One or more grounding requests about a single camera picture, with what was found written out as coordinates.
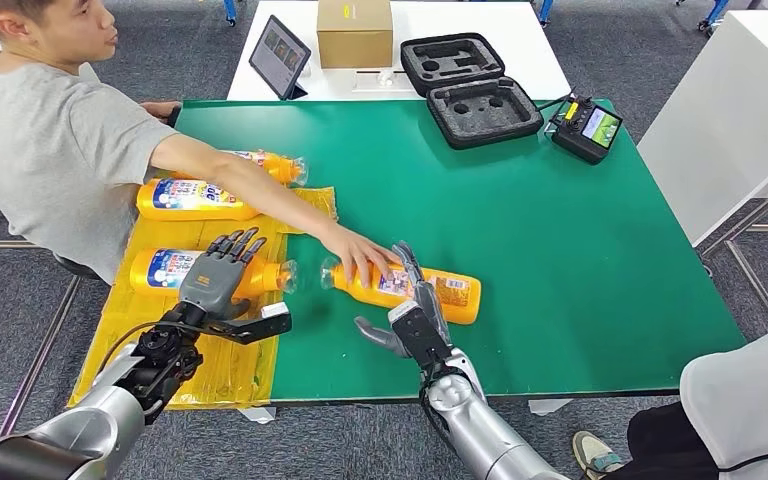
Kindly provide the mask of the person's right hand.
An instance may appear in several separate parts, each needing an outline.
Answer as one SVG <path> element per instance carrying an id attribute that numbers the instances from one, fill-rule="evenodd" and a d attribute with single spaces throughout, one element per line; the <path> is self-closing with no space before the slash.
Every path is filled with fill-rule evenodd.
<path id="1" fill-rule="evenodd" d="M 393 251 L 335 222 L 318 228 L 314 236 L 341 260 L 347 281 L 358 278 L 364 287 L 371 286 L 372 267 L 391 278 L 391 266 L 401 263 Z"/>

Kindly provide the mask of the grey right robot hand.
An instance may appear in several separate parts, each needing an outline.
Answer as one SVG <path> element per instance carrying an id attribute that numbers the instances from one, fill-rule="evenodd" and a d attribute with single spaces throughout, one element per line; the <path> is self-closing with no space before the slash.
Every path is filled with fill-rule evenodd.
<path id="1" fill-rule="evenodd" d="M 355 326 L 367 341 L 398 357 L 412 358 L 418 353 L 420 366 L 445 360 L 452 355 L 451 341 L 434 287 L 425 279 L 413 250 L 405 241 L 394 244 L 392 251 L 402 261 L 413 288 L 413 296 L 391 310 L 395 319 L 390 320 L 390 325 L 397 330 L 374 327 L 361 316 L 354 319 Z"/>

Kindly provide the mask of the person's left hand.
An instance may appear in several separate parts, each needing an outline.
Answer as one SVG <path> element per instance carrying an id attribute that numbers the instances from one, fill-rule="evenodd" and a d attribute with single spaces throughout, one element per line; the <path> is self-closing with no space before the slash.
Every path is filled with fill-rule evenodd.
<path id="1" fill-rule="evenodd" d="M 182 103 L 179 101 L 146 101 L 141 102 L 140 106 L 162 123 L 174 127 L 180 114 Z"/>

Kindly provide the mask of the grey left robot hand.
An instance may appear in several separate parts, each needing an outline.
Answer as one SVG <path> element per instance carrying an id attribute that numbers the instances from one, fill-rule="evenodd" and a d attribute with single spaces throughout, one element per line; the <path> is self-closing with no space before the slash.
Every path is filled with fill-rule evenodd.
<path id="1" fill-rule="evenodd" d="M 265 244 L 260 237 L 249 245 L 258 227 L 219 235 L 194 261 L 178 290 L 178 300 L 201 309 L 209 318 L 234 320 L 250 307 L 233 294 L 254 255 Z"/>

